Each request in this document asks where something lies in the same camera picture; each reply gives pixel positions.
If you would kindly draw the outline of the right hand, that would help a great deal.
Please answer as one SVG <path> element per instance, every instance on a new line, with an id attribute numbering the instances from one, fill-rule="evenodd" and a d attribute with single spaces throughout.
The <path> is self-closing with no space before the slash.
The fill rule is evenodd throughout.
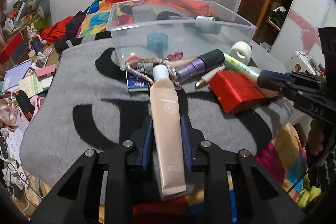
<path id="1" fill-rule="evenodd" d="M 310 123 L 310 131 L 308 134 L 308 150 L 313 156 L 317 156 L 323 150 L 324 134 L 319 128 L 318 122 L 316 119 L 312 119 Z"/>

